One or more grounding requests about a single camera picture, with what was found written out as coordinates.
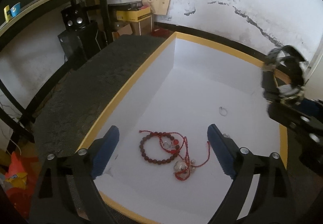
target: cracked wall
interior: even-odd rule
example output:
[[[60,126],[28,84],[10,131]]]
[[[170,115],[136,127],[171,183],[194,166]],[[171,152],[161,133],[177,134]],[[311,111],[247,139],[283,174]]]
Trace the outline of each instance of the cracked wall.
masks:
[[[224,36],[264,54],[295,46],[311,60],[323,34],[322,0],[171,0],[157,21]]]

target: silver screw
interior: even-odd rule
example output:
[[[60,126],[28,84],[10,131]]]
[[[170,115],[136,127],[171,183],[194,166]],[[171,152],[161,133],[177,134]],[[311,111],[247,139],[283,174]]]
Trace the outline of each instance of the silver screw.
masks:
[[[55,155],[54,155],[54,154],[49,154],[49,155],[47,156],[47,159],[48,159],[48,160],[52,160],[53,158],[55,158]]]
[[[279,154],[276,152],[271,153],[272,157],[275,159],[279,159]]]
[[[78,154],[79,154],[80,156],[83,156],[83,155],[85,155],[87,152],[88,152],[88,151],[87,151],[87,149],[86,149],[86,148],[81,148],[81,149],[78,151]]]
[[[306,117],[301,116],[301,119],[304,120],[305,122],[309,122],[309,119]]]
[[[240,152],[242,154],[248,154],[249,153],[249,149],[247,149],[247,148],[240,148]]]
[[[309,134],[309,137],[314,140],[316,143],[319,143],[320,142],[320,139],[313,133],[310,133]]]

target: speaker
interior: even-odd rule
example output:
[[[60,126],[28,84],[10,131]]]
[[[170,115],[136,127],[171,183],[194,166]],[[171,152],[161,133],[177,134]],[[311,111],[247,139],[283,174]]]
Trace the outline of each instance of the speaker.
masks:
[[[80,4],[72,4],[72,6],[61,11],[62,18],[66,30],[78,30],[88,25],[88,14]]]
[[[95,21],[78,30],[64,30],[57,37],[67,60],[75,70],[107,45],[104,33],[99,31]]]

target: gray mat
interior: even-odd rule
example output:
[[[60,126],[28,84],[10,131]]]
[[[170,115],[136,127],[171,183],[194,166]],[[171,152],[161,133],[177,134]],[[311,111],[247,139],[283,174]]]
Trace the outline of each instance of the gray mat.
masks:
[[[40,161],[49,153],[74,154],[110,100],[163,41],[123,35],[71,73],[33,126]]]

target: blue cup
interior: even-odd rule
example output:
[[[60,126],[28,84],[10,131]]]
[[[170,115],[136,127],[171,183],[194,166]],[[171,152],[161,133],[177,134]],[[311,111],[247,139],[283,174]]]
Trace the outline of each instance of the blue cup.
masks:
[[[20,13],[20,2],[15,4],[11,9],[11,15],[12,17],[15,17],[16,15],[18,15]]]

